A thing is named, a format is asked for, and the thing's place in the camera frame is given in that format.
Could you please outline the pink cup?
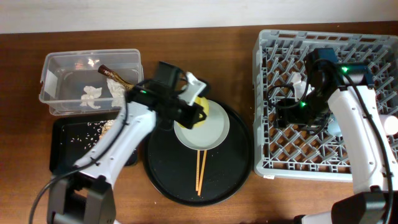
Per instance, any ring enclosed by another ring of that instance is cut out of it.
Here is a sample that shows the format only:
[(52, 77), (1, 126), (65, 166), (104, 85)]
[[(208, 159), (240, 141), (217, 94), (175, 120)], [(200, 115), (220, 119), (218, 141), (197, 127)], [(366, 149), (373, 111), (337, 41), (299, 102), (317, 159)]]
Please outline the pink cup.
[(384, 114), (381, 114), (379, 117), (386, 136), (392, 136), (397, 134), (398, 132), (397, 117), (393, 115), (384, 115)]

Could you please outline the gold snack wrapper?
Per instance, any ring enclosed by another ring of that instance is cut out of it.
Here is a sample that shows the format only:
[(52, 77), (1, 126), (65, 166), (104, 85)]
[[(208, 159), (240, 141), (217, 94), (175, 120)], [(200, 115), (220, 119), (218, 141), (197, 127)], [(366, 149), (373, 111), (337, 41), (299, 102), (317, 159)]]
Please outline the gold snack wrapper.
[(115, 82), (121, 84), (125, 89), (130, 90), (132, 88), (134, 88), (134, 85), (131, 83), (128, 83), (127, 81), (125, 81), (124, 79), (122, 79), (118, 73), (116, 73), (115, 71), (111, 70), (110, 68), (108, 68), (105, 65), (100, 65), (98, 68), (98, 73), (114, 80)]

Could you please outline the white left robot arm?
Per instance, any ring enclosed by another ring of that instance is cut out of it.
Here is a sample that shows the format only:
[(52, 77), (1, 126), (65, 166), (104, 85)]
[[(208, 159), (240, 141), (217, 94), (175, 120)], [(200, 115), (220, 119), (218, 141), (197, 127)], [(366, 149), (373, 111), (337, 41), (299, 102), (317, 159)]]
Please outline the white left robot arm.
[(205, 88), (185, 87), (166, 93), (135, 86), (111, 129), (72, 167), (47, 185), (48, 223), (116, 223), (113, 188), (133, 151), (150, 134), (157, 118), (191, 129), (206, 116), (196, 98)]

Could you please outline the yellow bowl with food scraps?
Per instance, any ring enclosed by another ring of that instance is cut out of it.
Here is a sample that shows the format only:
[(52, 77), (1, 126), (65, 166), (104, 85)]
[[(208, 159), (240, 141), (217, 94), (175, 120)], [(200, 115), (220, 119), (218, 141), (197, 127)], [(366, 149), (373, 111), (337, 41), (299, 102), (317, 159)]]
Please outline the yellow bowl with food scraps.
[(207, 119), (209, 113), (209, 105), (204, 97), (196, 97), (192, 106), (188, 106), (186, 102), (178, 98), (178, 116), (175, 120), (179, 126), (187, 129), (202, 125)]

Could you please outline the grey plate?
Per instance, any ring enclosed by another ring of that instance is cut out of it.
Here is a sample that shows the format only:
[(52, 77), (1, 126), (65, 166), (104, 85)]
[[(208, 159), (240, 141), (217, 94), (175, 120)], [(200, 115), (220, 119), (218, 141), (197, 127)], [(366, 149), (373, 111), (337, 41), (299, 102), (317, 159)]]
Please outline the grey plate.
[(229, 133), (229, 116), (226, 110), (215, 101), (205, 99), (204, 121), (194, 125), (192, 129), (184, 128), (174, 122), (174, 132), (177, 139), (186, 147), (196, 151), (206, 151), (219, 146)]

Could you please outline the black rectangular tray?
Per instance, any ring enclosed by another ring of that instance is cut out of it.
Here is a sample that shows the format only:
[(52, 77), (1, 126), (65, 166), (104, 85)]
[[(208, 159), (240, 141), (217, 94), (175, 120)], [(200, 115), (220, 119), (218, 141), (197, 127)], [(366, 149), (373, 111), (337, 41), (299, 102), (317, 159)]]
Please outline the black rectangular tray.
[(69, 116), (53, 124), (49, 170), (52, 174), (69, 171), (100, 140), (103, 126), (117, 112)]

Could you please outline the pile of food scraps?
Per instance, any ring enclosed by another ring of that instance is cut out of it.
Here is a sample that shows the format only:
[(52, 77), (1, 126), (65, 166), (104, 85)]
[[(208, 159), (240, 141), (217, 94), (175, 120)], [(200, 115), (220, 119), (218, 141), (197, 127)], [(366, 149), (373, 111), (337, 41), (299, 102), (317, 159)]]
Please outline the pile of food scraps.
[(114, 119), (74, 124), (68, 131), (67, 143), (78, 149), (89, 150), (111, 129)]

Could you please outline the blue cup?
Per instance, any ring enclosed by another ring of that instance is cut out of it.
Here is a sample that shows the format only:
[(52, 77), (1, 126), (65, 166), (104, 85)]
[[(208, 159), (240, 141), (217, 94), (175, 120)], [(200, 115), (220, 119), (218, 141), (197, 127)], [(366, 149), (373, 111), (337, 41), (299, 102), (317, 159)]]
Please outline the blue cup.
[(336, 137), (342, 137), (341, 129), (335, 118), (331, 119), (331, 121), (328, 123), (327, 131), (331, 135), (334, 135)]

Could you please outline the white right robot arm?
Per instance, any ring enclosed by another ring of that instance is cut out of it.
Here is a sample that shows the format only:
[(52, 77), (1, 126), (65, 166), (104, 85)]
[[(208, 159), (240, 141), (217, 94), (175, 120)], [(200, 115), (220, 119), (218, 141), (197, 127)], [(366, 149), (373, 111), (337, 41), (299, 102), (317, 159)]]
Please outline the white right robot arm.
[(377, 109), (370, 69), (361, 62), (339, 62), (332, 48), (314, 49), (304, 65), (307, 81), (288, 85), (294, 97), (273, 105), (274, 124), (318, 134), (333, 115), (348, 154), (354, 194), (329, 212), (298, 215), (294, 223), (397, 223), (397, 161)]

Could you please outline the wooden chopstick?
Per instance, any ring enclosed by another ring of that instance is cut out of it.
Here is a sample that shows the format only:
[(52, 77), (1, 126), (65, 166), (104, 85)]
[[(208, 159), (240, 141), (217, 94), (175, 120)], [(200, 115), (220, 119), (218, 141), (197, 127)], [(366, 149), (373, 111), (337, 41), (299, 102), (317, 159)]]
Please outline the wooden chopstick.
[(201, 195), (201, 191), (202, 191), (207, 152), (208, 151), (203, 151), (203, 158), (202, 158), (201, 167), (200, 167), (201, 171), (199, 173), (200, 176), (199, 176), (199, 181), (198, 181), (198, 196)]
[(195, 190), (199, 190), (199, 180), (200, 180), (200, 151), (197, 151), (197, 165), (196, 165), (196, 177), (195, 177)]

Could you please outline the round black serving tray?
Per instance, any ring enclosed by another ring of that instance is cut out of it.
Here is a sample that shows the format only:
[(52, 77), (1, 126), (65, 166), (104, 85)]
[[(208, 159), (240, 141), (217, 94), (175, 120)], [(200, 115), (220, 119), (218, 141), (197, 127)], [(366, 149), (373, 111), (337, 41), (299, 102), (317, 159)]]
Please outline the round black serving tray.
[(143, 163), (153, 186), (168, 199), (194, 207), (220, 203), (248, 178), (254, 147), (248, 127), (230, 106), (220, 103), (230, 129), (220, 146), (206, 154), (201, 192), (195, 190), (197, 153), (179, 142), (172, 130), (155, 129), (145, 139)]

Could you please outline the white tissue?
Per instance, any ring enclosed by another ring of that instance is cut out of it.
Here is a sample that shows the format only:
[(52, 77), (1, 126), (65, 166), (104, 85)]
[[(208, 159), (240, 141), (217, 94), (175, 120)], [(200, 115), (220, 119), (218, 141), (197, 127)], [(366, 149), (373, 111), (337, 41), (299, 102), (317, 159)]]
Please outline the white tissue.
[(106, 80), (108, 90), (113, 98), (124, 98), (125, 87), (110, 78)]
[(94, 99), (97, 99), (101, 96), (102, 93), (102, 88), (95, 88), (93, 86), (85, 86), (83, 91), (85, 94), (81, 96), (82, 102), (80, 103), (80, 106), (89, 106), (90, 108), (93, 108), (94, 110), (98, 110), (101, 107), (96, 106), (94, 104)]

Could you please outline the grey dishwasher rack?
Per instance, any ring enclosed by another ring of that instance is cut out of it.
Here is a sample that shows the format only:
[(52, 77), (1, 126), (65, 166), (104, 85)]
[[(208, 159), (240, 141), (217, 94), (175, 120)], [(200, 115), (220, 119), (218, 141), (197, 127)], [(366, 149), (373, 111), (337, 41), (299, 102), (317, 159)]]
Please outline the grey dishwasher rack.
[(380, 114), (397, 115), (397, 36), (298, 30), (262, 30), (254, 49), (254, 171), (265, 178), (351, 182), (348, 155), (341, 137), (324, 130), (308, 135), (297, 126), (274, 127), (275, 108), (266, 91), (290, 83), (299, 72), (306, 79), (305, 56), (315, 48), (332, 48), (339, 62), (363, 62), (372, 71)]

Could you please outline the clear plastic waste bin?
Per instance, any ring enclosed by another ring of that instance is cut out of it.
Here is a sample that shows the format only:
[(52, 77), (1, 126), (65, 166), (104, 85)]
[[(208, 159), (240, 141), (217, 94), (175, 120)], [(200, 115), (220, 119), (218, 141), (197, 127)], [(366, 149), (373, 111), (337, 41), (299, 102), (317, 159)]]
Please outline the clear plastic waste bin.
[[(49, 111), (54, 116), (119, 110), (124, 98), (111, 96), (106, 82), (108, 77), (98, 73), (100, 65), (107, 66), (131, 84), (144, 79), (141, 54), (137, 49), (54, 52), (45, 58), (39, 100), (49, 106)], [(80, 106), (85, 86), (102, 88), (101, 96), (93, 100), (100, 109)]]

